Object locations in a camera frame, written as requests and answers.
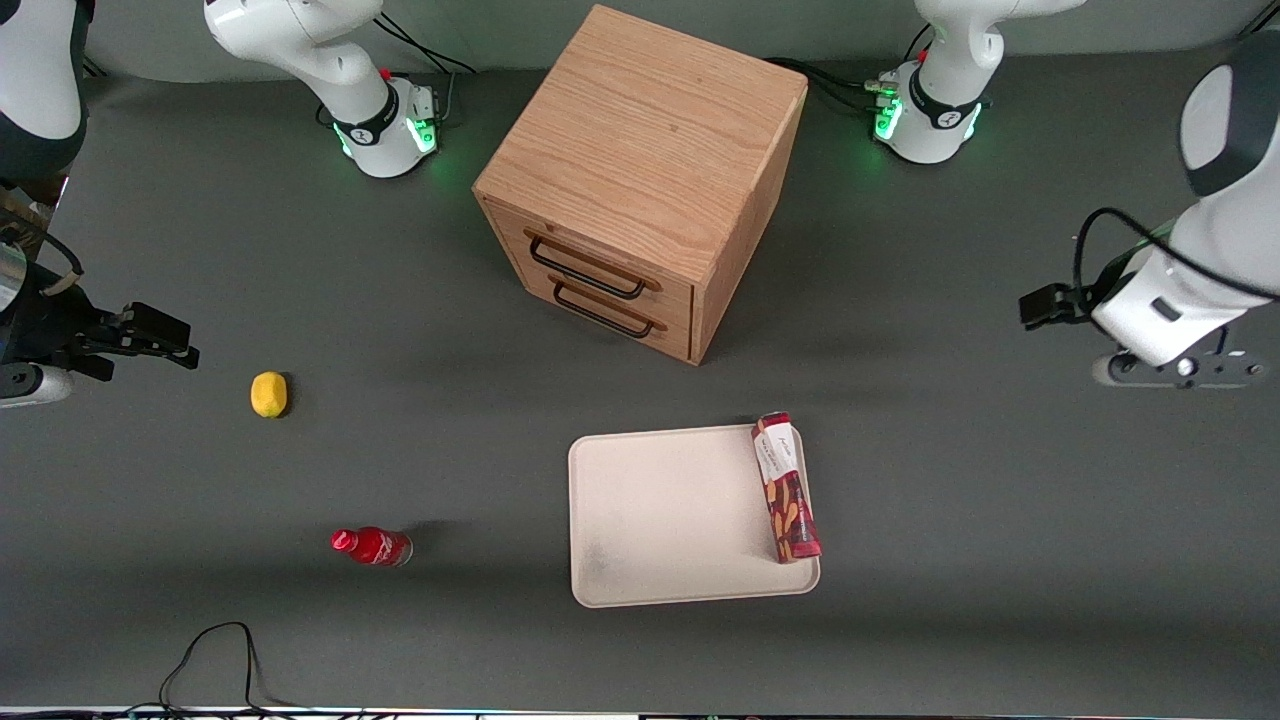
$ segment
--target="gray countertop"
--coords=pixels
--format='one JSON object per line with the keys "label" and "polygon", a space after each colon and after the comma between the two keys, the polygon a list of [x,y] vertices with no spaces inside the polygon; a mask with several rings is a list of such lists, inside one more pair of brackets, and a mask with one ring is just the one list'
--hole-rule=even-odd
{"label": "gray countertop", "polygon": [[[0,697],[141,702],[239,619],[306,705],[1280,715],[1280,382],[1103,388],[1107,342],[1016,314],[1089,210],[1190,204],[1176,122],[1217,55],[1011,59],[941,167],[812,97],[701,368],[508,266],[470,184],[539,73],[460,78],[442,152],[393,181],[298,82],[96,87],[54,232],[100,306],[189,322],[204,359],[0,416]],[[1100,224],[1091,266],[1130,242]],[[1280,360],[1275,331],[1234,334]],[[268,369],[296,380],[280,421],[248,406]],[[805,437],[815,591],[573,601],[576,438],[774,409]],[[413,561],[328,550],[366,523],[415,528]],[[236,705],[241,647],[210,638],[175,701]]]}

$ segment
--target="wooden drawer unit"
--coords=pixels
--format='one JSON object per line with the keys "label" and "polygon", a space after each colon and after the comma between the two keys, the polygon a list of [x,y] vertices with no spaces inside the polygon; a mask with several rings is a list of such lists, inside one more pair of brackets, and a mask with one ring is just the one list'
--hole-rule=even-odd
{"label": "wooden drawer unit", "polygon": [[777,205],[805,90],[596,5],[474,191],[532,295],[696,365]]}

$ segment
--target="plastic bottle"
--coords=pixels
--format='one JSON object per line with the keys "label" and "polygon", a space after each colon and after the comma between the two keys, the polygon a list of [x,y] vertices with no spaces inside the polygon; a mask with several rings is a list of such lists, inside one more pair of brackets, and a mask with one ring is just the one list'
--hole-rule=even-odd
{"label": "plastic bottle", "polygon": [[413,556],[413,541],[408,536],[374,527],[338,530],[329,538],[329,544],[362,565],[399,568]]}

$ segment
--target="red snack bar package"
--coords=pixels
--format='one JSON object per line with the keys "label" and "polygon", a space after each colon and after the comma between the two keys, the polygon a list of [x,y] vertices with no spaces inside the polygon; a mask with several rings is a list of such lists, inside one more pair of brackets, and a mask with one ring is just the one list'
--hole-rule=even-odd
{"label": "red snack bar package", "polygon": [[800,484],[791,416],[771,413],[760,418],[751,428],[751,439],[764,480],[764,501],[769,507],[773,539],[777,541],[778,562],[818,557],[822,542]]}

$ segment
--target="gray wall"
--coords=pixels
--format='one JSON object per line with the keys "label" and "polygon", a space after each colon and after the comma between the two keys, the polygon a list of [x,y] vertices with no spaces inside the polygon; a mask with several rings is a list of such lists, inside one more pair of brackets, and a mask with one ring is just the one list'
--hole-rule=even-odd
{"label": "gray wall", "polygon": [[[910,0],[608,0],[657,23],[753,55],[842,59],[901,54],[920,27]],[[387,0],[417,40],[479,68],[545,68],[593,0]],[[1061,15],[1002,26],[1014,54],[1125,53],[1233,36],[1267,0],[1092,0]],[[282,77],[228,56],[198,0],[99,3],[88,53],[119,74],[175,82]],[[425,70],[416,51],[366,26],[352,33],[380,65]]]}

